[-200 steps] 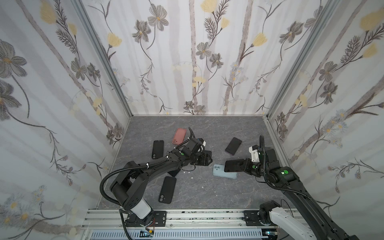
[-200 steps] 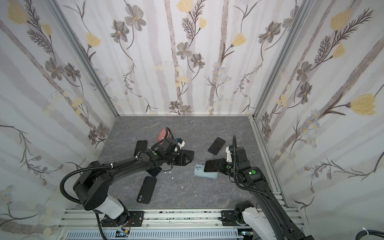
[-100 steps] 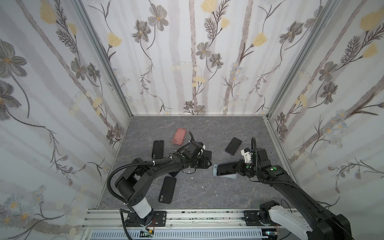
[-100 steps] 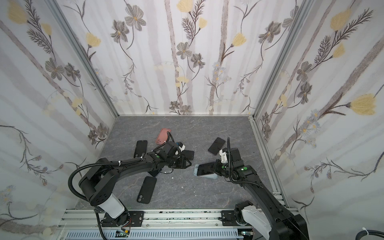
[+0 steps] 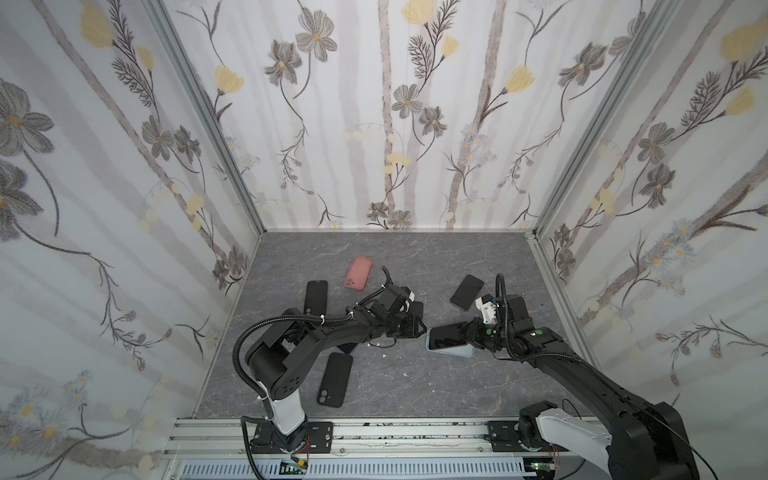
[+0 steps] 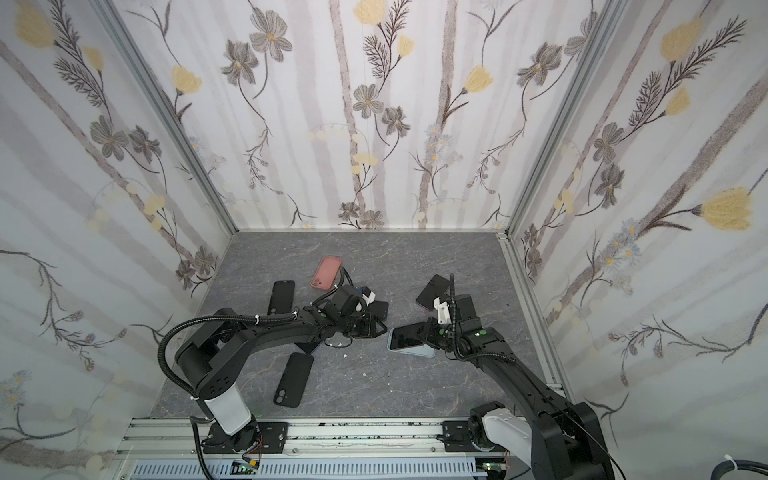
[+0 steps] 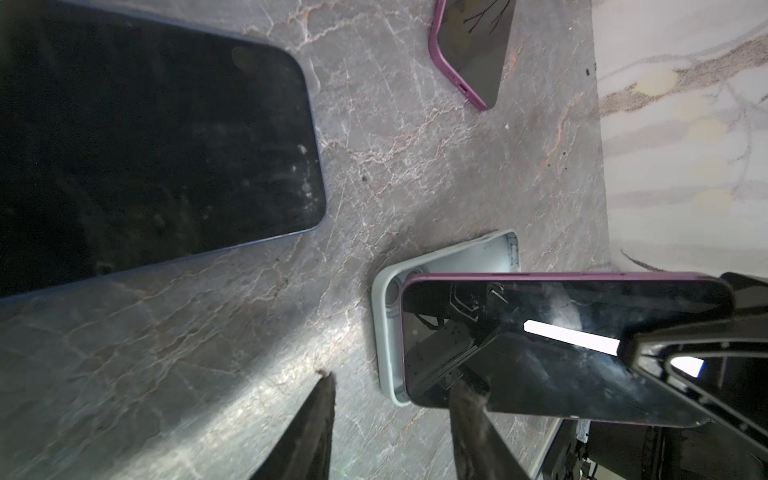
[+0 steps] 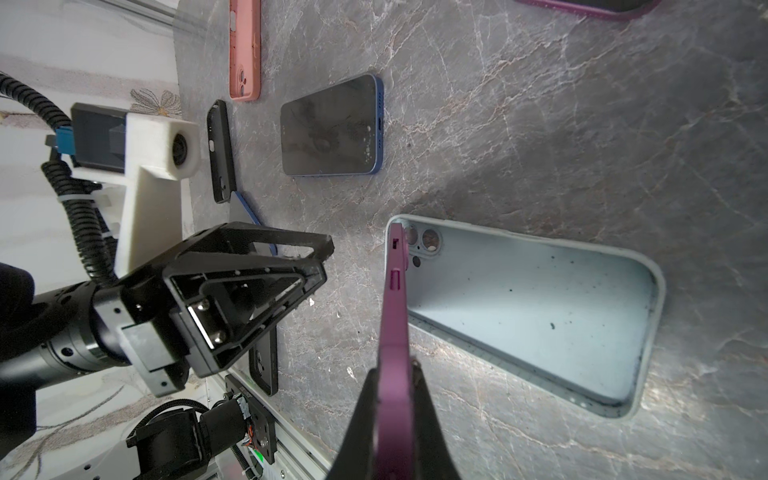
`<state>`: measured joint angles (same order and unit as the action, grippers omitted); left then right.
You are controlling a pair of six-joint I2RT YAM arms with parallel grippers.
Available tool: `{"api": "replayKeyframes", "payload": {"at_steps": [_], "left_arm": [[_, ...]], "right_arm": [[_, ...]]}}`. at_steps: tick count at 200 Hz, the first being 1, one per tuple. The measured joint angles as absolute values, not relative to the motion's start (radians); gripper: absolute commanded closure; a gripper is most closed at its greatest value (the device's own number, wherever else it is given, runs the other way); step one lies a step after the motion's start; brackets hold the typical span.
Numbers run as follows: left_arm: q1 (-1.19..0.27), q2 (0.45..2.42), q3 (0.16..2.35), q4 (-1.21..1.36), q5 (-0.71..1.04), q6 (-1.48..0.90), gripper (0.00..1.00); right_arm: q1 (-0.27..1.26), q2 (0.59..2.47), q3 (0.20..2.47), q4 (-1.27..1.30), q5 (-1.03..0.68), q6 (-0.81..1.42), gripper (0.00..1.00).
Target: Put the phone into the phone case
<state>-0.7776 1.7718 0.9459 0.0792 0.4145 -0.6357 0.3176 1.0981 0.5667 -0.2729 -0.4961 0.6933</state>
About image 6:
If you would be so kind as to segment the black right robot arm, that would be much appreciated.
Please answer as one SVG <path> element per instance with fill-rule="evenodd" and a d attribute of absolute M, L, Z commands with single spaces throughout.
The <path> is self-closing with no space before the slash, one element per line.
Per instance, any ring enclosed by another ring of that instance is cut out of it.
<path fill-rule="evenodd" d="M 594 410 L 538 378 L 497 330 L 482 325 L 470 296 L 443 295 L 433 306 L 437 316 L 428 321 L 424 342 L 488 375 L 521 412 L 490 406 L 476 414 L 480 445 L 503 447 L 535 479 L 613 479 L 623 473 Z"/>

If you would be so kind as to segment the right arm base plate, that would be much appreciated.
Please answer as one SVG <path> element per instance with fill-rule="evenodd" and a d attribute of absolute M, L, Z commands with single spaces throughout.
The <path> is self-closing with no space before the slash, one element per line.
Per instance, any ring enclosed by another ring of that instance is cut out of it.
<path fill-rule="evenodd" d="M 438 439 L 443 443 L 444 450 L 449 453 L 479 453 L 479 452 L 504 452 L 504 449 L 496 444 L 481 446 L 475 441 L 470 432 L 467 420 L 446 420 L 441 423 L 442 433 Z"/>

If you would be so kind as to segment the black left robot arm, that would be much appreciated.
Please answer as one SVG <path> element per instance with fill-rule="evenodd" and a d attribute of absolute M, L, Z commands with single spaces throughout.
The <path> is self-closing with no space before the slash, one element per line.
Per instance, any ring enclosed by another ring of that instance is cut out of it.
<path fill-rule="evenodd" d="M 372 339 L 387 332 L 389 304 L 367 287 L 343 285 L 289 313 L 240 315 L 221 309 L 172 327 L 160 340 L 158 365 L 198 403 L 225 435 L 255 422 L 237 386 L 251 354 L 296 343 L 322 343 L 336 334 Z"/>

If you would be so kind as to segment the light blue phone case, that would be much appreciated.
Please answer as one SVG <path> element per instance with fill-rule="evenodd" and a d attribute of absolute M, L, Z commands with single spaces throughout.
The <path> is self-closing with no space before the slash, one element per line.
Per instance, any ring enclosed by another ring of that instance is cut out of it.
<path fill-rule="evenodd" d="M 409 349 L 396 350 L 396 351 L 392 351 L 388 348 L 388 350 L 398 354 L 405 354 L 405 355 L 411 355 L 411 356 L 429 358 L 429 359 L 434 358 L 436 355 L 436 350 L 427 344 L 423 347 L 417 347 L 417 348 L 409 348 Z"/>

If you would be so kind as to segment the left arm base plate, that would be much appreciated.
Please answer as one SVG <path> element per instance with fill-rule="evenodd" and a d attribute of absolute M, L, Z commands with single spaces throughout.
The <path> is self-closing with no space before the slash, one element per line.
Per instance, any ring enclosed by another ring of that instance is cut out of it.
<path fill-rule="evenodd" d="M 287 430 L 287 422 L 252 420 L 238 432 L 228 435 L 214 422 L 202 439 L 202 449 L 206 454 L 281 454 Z"/>

